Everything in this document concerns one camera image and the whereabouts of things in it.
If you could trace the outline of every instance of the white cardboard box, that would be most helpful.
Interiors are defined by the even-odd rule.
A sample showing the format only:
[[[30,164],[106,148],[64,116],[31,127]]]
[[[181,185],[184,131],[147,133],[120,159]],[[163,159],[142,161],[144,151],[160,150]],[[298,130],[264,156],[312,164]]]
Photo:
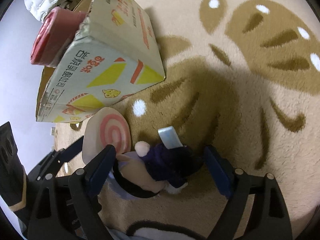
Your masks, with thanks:
[[[146,12],[134,0],[92,0],[57,68],[44,68],[36,120],[78,123],[164,78]]]

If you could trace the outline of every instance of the metal screw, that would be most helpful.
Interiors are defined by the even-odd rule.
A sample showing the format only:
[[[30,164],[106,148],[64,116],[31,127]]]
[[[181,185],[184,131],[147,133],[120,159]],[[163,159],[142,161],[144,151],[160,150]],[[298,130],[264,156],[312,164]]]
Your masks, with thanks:
[[[82,175],[82,174],[84,174],[84,169],[78,169],[78,170],[76,170],[76,174],[77,174],[77,175]]]
[[[273,174],[271,174],[271,173],[267,173],[267,178],[268,179],[274,179],[275,176]]]
[[[47,180],[52,179],[52,174],[51,174],[51,173],[48,173],[48,174],[45,176],[45,179],[47,179]]]
[[[238,174],[238,175],[242,175],[243,174],[243,169],[236,168],[235,169],[235,173]]]

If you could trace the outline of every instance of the pink package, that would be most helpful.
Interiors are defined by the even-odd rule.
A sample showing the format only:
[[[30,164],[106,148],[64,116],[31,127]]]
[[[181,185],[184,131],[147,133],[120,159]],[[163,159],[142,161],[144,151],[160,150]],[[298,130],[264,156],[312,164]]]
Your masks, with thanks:
[[[56,67],[85,16],[85,12],[72,12],[60,7],[52,9],[33,44],[31,64]]]

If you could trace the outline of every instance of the plush toy hand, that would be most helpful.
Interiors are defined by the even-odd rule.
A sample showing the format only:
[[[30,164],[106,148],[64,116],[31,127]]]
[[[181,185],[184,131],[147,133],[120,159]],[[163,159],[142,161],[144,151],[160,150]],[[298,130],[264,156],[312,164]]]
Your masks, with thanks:
[[[137,142],[134,146],[139,157],[146,156],[148,151],[150,150],[150,144],[144,141]]]

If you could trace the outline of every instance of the tan blanket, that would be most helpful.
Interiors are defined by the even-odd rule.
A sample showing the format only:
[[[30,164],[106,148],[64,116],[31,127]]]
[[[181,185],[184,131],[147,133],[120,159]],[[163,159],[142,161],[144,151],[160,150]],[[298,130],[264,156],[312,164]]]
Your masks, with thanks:
[[[151,18],[167,78],[114,105],[129,123],[133,145],[155,143],[157,129],[173,125],[199,153],[211,143],[249,174],[273,173],[297,236],[320,201],[320,23],[307,2],[136,1]],[[83,135],[85,124],[79,132],[57,124],[56,148]],[[82,166],[78,156],[68,173]],[[179,195],[125,201],[104,187],[100,203],[103,222],[124,232],[151,220],[207,237],[226,200],[203,168]]]

